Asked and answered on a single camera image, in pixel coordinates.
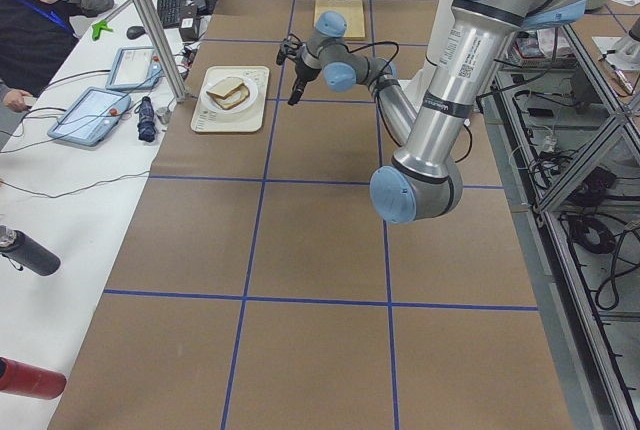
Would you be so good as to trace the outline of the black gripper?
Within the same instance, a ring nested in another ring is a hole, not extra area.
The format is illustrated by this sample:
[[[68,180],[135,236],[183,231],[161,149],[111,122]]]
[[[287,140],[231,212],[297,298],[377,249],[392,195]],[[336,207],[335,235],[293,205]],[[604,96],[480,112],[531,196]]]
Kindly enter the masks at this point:
[[[296,79],[291,88],[287,104],[294,106],[301,100],[306,83],[315,80],[320,74],[320,61],[307,47],[301,47],[294,58]]]

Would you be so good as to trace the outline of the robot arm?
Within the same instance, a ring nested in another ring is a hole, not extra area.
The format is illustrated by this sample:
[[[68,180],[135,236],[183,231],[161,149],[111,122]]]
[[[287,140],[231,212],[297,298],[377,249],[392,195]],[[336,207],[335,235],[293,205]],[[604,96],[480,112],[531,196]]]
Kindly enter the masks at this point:
[[[368,88],[400,145],[390,165],[376,170],[369,185],[373,206],[390,223],[435,218],[455,208],[463,183],[451,150],[495,58],[519,31],[580,19],[587,0],[448,2],[453,24],[419,107],[405,95],[390,62],[348,48],[346,20],[335,11],[318,18],[307,40],[287,36],[276,57],[277,64],[285,60],[295,64],[291,105],[298,103],[307,83],[317,77],[323,77],[335,92],[356,85]]]

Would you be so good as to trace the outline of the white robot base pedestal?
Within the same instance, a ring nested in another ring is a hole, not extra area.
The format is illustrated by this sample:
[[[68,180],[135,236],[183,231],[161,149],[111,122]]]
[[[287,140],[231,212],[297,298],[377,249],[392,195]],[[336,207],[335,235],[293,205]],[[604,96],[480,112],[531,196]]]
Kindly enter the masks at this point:
[[[453,0],[439,0],[431,35],[425,51],[424,63],[410,80],[401,80],[400,84],[409,101],[418,110],[422,104],[425,91],[438,67],[441,55],[450,30],[454,24],[454,16],[451,11]]]

